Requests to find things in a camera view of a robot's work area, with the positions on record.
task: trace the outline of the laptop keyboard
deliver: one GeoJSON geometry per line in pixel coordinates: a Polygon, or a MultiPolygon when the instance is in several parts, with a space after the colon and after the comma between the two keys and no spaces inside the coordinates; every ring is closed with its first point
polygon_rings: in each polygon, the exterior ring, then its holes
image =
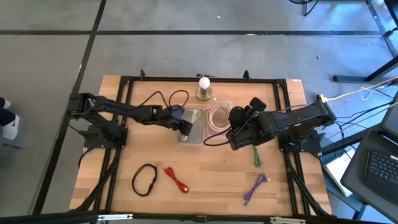
{"type": "Polygon", "coordinates": [[[369,172],[398,185],[398,161],[371,150],[369,172]]]}

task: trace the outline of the white light bulb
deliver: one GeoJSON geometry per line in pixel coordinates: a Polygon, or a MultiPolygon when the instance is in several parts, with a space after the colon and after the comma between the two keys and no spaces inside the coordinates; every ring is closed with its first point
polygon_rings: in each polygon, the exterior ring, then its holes
{"type": "Polygon", "coordinates": [[[210,79],[207,77],[203,77],[199,80],[199,86],[200,88],[206,90],[210,86],[210,79]]]}

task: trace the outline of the gray floor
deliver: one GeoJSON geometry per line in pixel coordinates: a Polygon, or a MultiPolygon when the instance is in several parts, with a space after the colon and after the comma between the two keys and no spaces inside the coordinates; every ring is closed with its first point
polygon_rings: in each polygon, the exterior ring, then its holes
{"type": "MultiPolygon", "coordinates": [[[[0,29],[91,29],[99,4],[99,0],[2,0],[0,29]]],[[[391,28],[392,19],[382,1],[373,4],[384,25],[391,28]]],[[[301,13],[302,7],[288,0],[112,0],[99,29],[377,30],[361,2],[321,1],[308,17],[301,13]]],[[[0,150],[0,216],[5,217],[30,211],[87,36],[2,35],[0,41],[0,96],[11,100],[11,110],[21,116],[17,139],[25,144],[23,149],[0,150]]],[[[365,76],[391,58],[386,43],[374,37],[100,36],[81,90],[97,93],[103,75],[138,75],[141,68],[147,75],[219,77],[241,77],[247,69],[256,78],[302,79],[310,103],[319,93],[332,97],[362,86],[333,83],[333,75],[365,76]]],[[[363,101],[357,94],[330,104],[336,115],[346,116],[389,100],[374,94],[363,101]]],[[[370,126],[381,117],[363,124],[370,126]]],[[[326,133],[331,136],[337,130],[328,128],[326,133]]],[[[359,130],[350,128],[345,133],[359,130]]],[[[44,212],[67,211],[82,142],[68,131],[44,212]]],[[[353,210],[329,196],[335,215],[352,217],[353,210]]],[[[388,222],[370,207],[364,219],[388,222]]]]}

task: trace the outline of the shoe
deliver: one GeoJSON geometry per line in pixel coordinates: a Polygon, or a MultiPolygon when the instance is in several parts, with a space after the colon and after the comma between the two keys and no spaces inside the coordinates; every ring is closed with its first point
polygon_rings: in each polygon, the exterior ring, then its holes
{"type": "Polygon", "coordinates": [[[5,102],[4,106],[3,106],[3,108],[4,108],[4,109],[8,109],[10,106],[11,106],[11,103],[10,103],[9,101],[6,100],[6,102],[5,102]]]}
{"type": "Polygon", "coordinates": [[[14,140],[18,134],[19,116],[15,116],[15,120],[2,127],[2,136],[10,140],[14,140]]]}

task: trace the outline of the wooden table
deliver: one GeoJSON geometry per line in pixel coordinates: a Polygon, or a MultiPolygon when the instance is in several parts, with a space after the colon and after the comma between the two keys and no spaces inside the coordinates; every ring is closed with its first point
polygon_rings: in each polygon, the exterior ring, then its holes
{"type": "MultiPolygon", "coordinates": [[[[120,76],[104,76],[100,95],[116,99],[120,76]]],[[[300,80],[287,80],[291,105],[305,104],[300,80]]],[[[190,94],[185,107],[204,108],[206,101],[195,96],[196,82],[134,82],[131,104],[138,105],[150,94],[160,90],[167,98],[175,90],[187,90],[190,94]]],[[[267,104],[267,110],[276,110],[271,84],[262,83],[212,83],[213,96],[218,101],[230,100],[235,106],[245,107],[256,96],[267,104]]],[[[186,95],[173,96],[172,103],[182,104],[186,95]]],[[[163,105],[155,96],[148,104],[163,105]]],[[[263,161],[261,168],[253,165],[253,149],[246,146],[232,151],[229,144],[220,147],[187,147],[176,143],[177,132],[160,126],[143,126],[128,119],[129,133],[122,150],[114,188],[111,210],[132,213],[183,213],[213,215],[292,215],[289,188],[282,153],[278,140],[274,139],[258,147],[263,161]],[[145,163],[158,166],[158,179],[148,197],[140,197],[131,188],[136,170],[145,163]],[[177,178],[190,188],[189,194],[179,191],[174,181],[166,176],[163,168],[172,167],[177,178]],[[254,185],[258,175],[265,173],[270,182],[261,185],[247,206],[243,195],[254,185]]],[[[93,190],[100,175],[104,149],[95,149],[81,162],[70,202],[70,208],[79,206],[93,190]]],[[[319,160],[311,154],[301,153],[305,183],[324,210],[331,208],[323,180],[319,160]]],[[[136,189],[146,192],[152,181],[152,169],[144,169],[136,179],[136,189]]],[[[101,208],[104,207],[104,190],[101,208]]],[[[300,191],[296,187],[298,209],[303,213],[300,191]]]]}

